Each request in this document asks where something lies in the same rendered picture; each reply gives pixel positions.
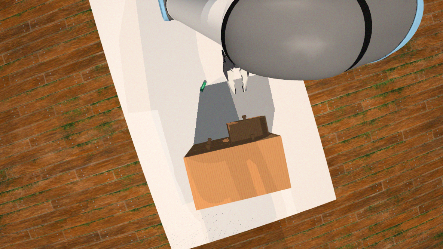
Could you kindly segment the brown wooden chest of drawers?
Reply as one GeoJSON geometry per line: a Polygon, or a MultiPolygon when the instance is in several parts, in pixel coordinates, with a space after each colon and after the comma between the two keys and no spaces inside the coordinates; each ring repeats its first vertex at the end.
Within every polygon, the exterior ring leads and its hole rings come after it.
{"type": "MultiPolygon", "coordinates": [[[[270,133],[269,134],[273,134],[270,133]]],[[[282,138],[276,137],[187,157],[184,163],[196,210],[291,188],[282,138]]]]}

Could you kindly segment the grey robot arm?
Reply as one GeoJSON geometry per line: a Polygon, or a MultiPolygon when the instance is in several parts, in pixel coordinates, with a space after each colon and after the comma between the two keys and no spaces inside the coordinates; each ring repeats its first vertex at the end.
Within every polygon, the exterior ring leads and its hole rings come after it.
{"type": "Polygon", "coordinates": [[[220,44],[234,68],[300,81],[382,60],[412,38],[424,11],[423,0],[158,2],[164,21],[177,19],[220,44]]]}

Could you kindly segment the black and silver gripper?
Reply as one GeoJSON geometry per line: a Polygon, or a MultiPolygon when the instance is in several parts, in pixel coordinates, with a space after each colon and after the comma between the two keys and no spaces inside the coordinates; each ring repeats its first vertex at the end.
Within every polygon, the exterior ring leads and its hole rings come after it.
{"type": "MultiPolygon", "coordinates": [[[[228,80],[228,83],[229,83],[232,91],[234,92],[234,94],[236,94],[236,89],[234,87],[235,82],[233,81],[234,72],[233,72],[233,70],[231,70],[231,69],[234,68],[234,65],[226,57],[226,55],[224,54],[224,51],[223,50],[221,50],[221,51],[222,51],[222,56],[223,56],[223,72],[224,72],[224,75],[225,75],[226,79],[228,80]]],[[[242,89],[243,89],[243,92],[245,92],[246,85],[247,85],[247,80],[248,80],[248,76],[249,76],[249,72],[247,72],[247,71],[245,71],[245,70],[240,68],[240,74],[241,74],[242,82],[243,82],[242,89]]]]}

